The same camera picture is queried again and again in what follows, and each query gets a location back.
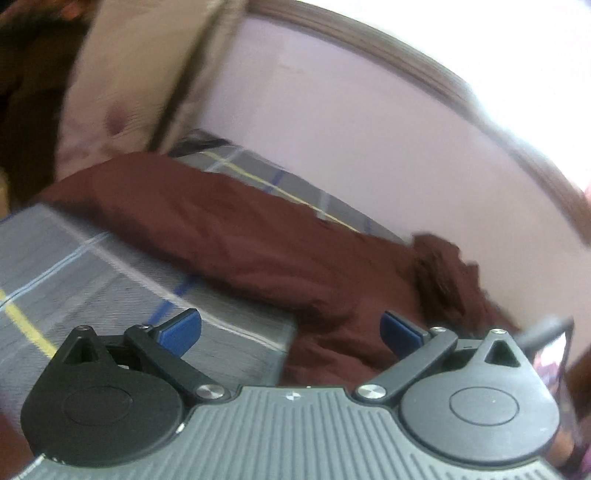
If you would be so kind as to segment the dark red garment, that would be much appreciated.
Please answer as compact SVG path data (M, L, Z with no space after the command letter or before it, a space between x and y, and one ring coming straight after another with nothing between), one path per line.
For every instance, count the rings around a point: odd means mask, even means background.
M483 292L478 266L443 238L400 244L358 233L165 156L122 155L39 198L213 285L293 312L284 385L351 389L389 368L394 355L379 332L389 311L471 337L516 331Z

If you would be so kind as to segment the grey plaid bed sheet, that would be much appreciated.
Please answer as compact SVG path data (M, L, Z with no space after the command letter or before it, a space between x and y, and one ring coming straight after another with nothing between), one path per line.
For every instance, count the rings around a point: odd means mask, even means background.
M308 206L318 218L379 237L398 255L381 279L384 305L418 313L408 244L383 225L242 146L192 133L172 150L189 167ZM187 363L222 385L273 386L296 334L286 309L249 300L129 246L92 223L36 204L1 223L1 411L12 423L50 357L79 325L100 335L196 309Z

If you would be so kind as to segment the beige floral curtain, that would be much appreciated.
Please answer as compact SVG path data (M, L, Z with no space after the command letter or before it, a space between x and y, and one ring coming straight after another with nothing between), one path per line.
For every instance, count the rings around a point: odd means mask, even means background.
M55 177L185 135L245 15L243 1L103 1L62 106Z

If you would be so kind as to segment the brown wooden window frame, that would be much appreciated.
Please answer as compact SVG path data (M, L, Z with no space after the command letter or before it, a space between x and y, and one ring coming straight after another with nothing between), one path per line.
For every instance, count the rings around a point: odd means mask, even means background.
M403 74L509 153L549 196L583 245L590 245L590 203L585 195L538 151L495 125L468 84L449 69L384 32L305 2L249 1L247 11L324 36Z

